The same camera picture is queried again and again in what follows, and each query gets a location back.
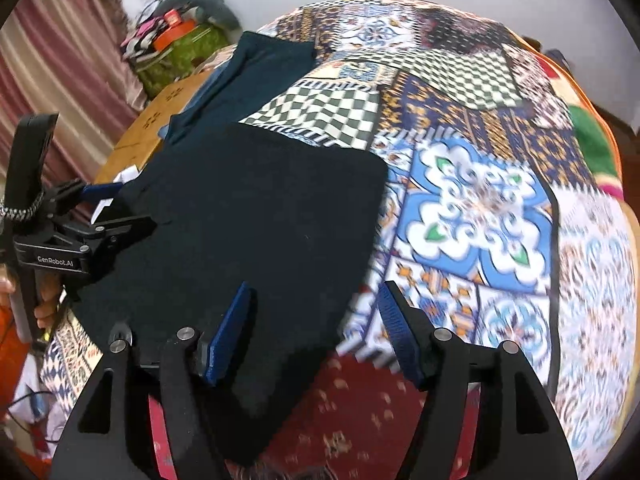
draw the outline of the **blue fabric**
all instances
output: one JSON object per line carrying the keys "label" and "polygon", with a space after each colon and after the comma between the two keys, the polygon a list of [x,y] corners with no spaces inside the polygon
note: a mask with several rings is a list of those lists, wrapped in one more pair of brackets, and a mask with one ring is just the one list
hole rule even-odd
{"label": "blue fabric", "polygon": [[[211,72],[209,77],[207,77],[207,80],[203,83],[203,85],[200,88],[198,88],[198,91],[193,95],[193,97],[189,100],[186,106],[182,109],[181,113],[185,113],[187,110],[189,110],[190,108],[193,108],[195,105],[198,104],[198,102],[207,94],[209,89],[218,80],[218,78],[220,77],[220,74],[222,74],[222,71],[226,68],[226,66],[229,64],[230,61],[231,60],[229,59],[226,60],[217,69]],[[165,124],[158,130],[158,137],[164,140],[168,132],[169,132],[169,125]]]}
{"label": "blue fabric", "polygon": [[164,149],[198,142],[258,111],[314,68],[314,44],[245,32],[233,57],[188,110],[171,117]]}

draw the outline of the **folded clothing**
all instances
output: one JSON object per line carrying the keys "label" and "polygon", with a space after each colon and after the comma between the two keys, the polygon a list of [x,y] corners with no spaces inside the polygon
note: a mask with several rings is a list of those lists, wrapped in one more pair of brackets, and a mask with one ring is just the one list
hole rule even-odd
{"label": "folded clothing", "polygon": [[[219,67],[211,71],[211,74],[209,74],[209,77],[207,77],[207,80],[202,84],[200,88],[198,88],[198,90],[196,90],[196,93],[189,100],[189,102],[184,105],[184,108],[182,109],[181,113],[185,113],[187,110],[189,110],[190,108],[193,108],[198,104],[198,102],[209,92],[209,89],[213,85],[215,85],[216,81],[218,80],[220,75],[224,72],[228,64],[229,62],[225,61]],[[158,130],[158,137],[164,140],[168,132],[169,132],[168,124],[165,124],[164,126],[160,126],[160,129]]]}
{"label": "folded clothing", "polygon": [[314,148],[247,124],[212,130],[125,184],[108,210],[120,203],[158,227],[81,289],[73,310],[103,351],[113,324],[127,322],[153,361],[179,328],[220,319],[246,280],[255,325],[231,393],[252,420],[222,447],[252,460],[261,448],[233,453],[248,452],[246,432],[266,445],[338,341],[367,269],[385,178],[372,153]]}
{"label": "folded clothing", "polygon": [[257,112],[314,66],[314,44],[245,32],[233,57],[193,107],[175,115],[164,140],[173,146],[196,141],[213,129]]}

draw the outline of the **orange cloth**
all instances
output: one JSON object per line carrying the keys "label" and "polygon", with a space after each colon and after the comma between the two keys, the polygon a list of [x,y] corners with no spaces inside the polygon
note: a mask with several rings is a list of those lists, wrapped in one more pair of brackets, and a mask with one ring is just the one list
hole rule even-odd
{"label": "orange cloth", "polygon": [[4,416],[4,411],[1,410],[14,398],[15,387],[29,351],[29,345],[18,339],[12,319],[11,310],[0,306],[0,338],[6,334],[0,346],[0,416]]}
{"label": "orange cloth", "polygon": [[184,23],[168,28],[154,40],[154,49],[158,52],[162,52],[175,40],[179,40],[185,34],[189,34],[194,28],[196,28],[196,22],[193,20],[187,20]]}

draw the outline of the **patchwork quilt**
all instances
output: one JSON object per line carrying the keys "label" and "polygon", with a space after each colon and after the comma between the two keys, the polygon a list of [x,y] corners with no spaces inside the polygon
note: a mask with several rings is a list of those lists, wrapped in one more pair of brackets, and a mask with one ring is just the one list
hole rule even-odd
{"label": "patchwork quilt", "polygon": [[[435,326],[520,345],[587,478],[619,436],[638,376],[638,222],[579,88],[500,23],[429,2],[322,2],[259,32],[314,41],[318,65],[242,122],[388,164],[338,354],[398,367],[372,306],[395,280]],[[66,313],[42,378],[68,412],[99,359]],[[330,458],[318,478],[334,478]]]}

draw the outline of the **pink striped curtain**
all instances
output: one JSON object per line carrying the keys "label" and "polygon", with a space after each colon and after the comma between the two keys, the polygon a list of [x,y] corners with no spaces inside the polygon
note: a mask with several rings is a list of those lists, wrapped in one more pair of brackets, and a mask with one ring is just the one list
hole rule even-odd
{"label": "pink striped curtain", "polygon": [[121,62],[122,0],[20,0],[0,29],[0,174],[25,114],[60,112],[44,180],[91,181],[146,100]]}

